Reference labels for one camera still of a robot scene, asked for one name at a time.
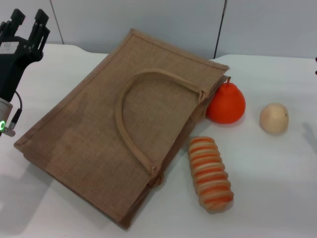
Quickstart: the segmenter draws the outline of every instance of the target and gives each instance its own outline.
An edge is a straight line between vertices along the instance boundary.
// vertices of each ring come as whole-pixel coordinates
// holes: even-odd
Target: green light
[[[5,121],[0,122],[0,130],[3,130],[5,127]]]

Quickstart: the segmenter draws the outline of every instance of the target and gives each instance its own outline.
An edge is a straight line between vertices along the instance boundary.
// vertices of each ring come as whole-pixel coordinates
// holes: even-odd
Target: beige fruit
[[[270,103],[262,109],[260,114],[260,125],[269,133],[282,133],[288,127],[288,112],[280,103]]]

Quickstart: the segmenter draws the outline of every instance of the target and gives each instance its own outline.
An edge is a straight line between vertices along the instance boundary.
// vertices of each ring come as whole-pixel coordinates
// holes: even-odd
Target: white wall
[[[52,0],[65,44],[109,53],[130,28],[212,58],[224,0]]]
[[[61,44],[61,37],[58,31],[57,23],[53,14],[50,0],[0,0],[0,22],[11,20],[12,12],[18,8],[25,15],[23,24],[19,27],[16,36],[28,39],[35,22],[35,15],[38,9],[49,16],[47,28],[51,31],[48,42]]]
[[[317,57],[317,0],[228,0],[217,57]]]

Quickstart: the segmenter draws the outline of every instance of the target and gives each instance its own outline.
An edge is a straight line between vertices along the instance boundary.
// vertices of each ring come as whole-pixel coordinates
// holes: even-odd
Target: plastic fruit
[[[219,87],[206,111],[206,116],[216,123],[234,123],[242,117],[246,108],[243,94],[230,83],[230,78]]]
[[[269,133],[283,133],[287,130],[288,121],[287,109],[280,103],[268,104],[260,114],[260,125]]]

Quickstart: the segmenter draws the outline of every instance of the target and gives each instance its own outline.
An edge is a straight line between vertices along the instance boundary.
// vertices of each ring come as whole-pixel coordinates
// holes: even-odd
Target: toy bread
[[[214,140],[205,136],[192,138],[188,154],[200,204],[209,212],[225,210],[233,200],[233,192]]]
[[[227,70],[131,30],[15,147],[127,228]]]

